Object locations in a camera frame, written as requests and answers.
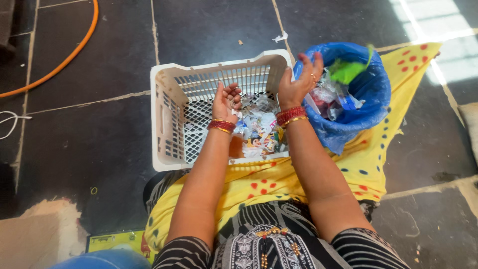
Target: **plastic crate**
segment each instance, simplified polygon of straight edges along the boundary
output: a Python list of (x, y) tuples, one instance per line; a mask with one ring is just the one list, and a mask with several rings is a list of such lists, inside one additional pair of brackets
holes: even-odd
[[(156, 171), (191, 168), (201, 150), (211, 121), (217, 83), (237, 82), (242, 95), (267, 94), (277, 100), (277, 88), (285, 68), (292, 67), (284, 49), (264, 51), (253, 59), (195, 67), (177, 64), (151, 69), (152, 163)], [(254, 158), (230, 159), (229, 164), (288, 157), (281, 152)]]

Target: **orange cable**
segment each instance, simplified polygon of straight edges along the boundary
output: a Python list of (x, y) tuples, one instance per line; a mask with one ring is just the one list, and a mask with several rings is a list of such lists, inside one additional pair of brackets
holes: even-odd
[(65, 68), (65, 66), (68, 65), (71, 62), (71, 60), (73, 60), (73, 58), (75, 58), (78, 55), (78, 53), (81, 51), (81, 49), (83, 49), (83, 47), (86, 45), (86, 43), (88, 42), (88, 40), (90, 39), (91, 35), (93, 34), (93, 32), (95, 30), (96, 23), (98, 21), (98, 0), (93, 0), (93, 7), (94, 7), (93, 21), (91, 22), (90, 28), (88, 29), (88, 33), (85, 35), (85, 37), (80, 42), (80, 44), (76, 47), (76, 49), (63, 61), (63, 63), (61, 63), (59, 66), (57, 66), (55, 69), (53, 69), (53, 71), (51, 71), (48, 75), (46, 75), (43, 78), (35, 81), (32, 84), (29, 84), (29, 85), (27, 85), (23, 88), (17, 89), (17, 90), (12, 90), (12, 91), (0, 94), (0, 98), (7, 97), (7, 96), (10, 96), (10, 95), (14, 95), (14, 94), (17, 94), (17, 93), (21, 93), (21, 92), (24, 92), (24, 91), (28, 91), (29, 89), (35, 88), (36, 86), (38, 86), (38, 85), (42, 84), (43, 82), (49, 80), (54, 75), (58, 74), (58, 72), (60, 72), (63, 68)]

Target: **woman's right hand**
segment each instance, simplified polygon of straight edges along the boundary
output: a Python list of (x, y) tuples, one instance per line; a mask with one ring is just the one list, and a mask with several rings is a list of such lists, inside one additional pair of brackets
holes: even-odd
[(291, 81), (292, 69), (287, 67), (279, 84), (279, 105), (284, 111), (291, 107), (301, 106), (305, 95), (315, 88), (315, 83), (322, 76), (324, 62), (319, 52), (314, 53), (314, 64), (303, 53), (299, 53), (299, 60), (303, 63), (302, 74), (298, 80)]

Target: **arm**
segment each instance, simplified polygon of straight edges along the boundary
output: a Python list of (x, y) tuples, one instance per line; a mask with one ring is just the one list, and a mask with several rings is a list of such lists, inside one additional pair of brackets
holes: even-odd
[[(231, 114), (230, 105), (230, 100), (234, 100), (234, 108), (241, 106), (238, 95), (241, 90), (236, 89), (237, 85), (233, 83), (224, 88), (222, 82), (218, 83), (212, 106), (213, 119), (237, 123), (238, 118)], [(224, 185), (230, 141), (230, 134), (218, 129), (209, 130), (203, 148), (179, 194), (166, 242), (180, 236), (194, 236), (212, 249), (214, 216)]]
[[(279, 85), (279, 103), (284, 111), (300, 106), (306, 93), (315, 86), (314, 79), (322, 75), (324, 63), (319, 53), (309, 58), (299, 54), (304, 63), (300, 78), (291, 82), (288, 68)], [(287, 141), (297, 177), (309, 201), (312, 220), (320, 236), (330, 242), (334, 236), (348, 228), (373, 227), (364, 217), (342, 172), (325, 152), (309, 121), (298, 120), (287, 125)]]

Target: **woman's right arm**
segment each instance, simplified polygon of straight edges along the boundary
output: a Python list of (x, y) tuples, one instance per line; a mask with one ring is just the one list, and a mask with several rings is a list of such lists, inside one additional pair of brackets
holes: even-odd
[[(279, 85), (279, 104), (284, 111), (300, 106), (306, 93), (314, 87), (314, 79), (322, 75), (324, 64), (320, 54), (314, 55), (314, 65), (304, 54), (302, 74), (291, 82), (292, 70), (286, 69)], [(359, 207), (342, 172), (320, 144), (307, 120), (287, 125), (287, 142), (292, 164), (309, 202), (312, 220), (321, 238), (327, 242), (349, 228), (367, 228), (374, 231)]]

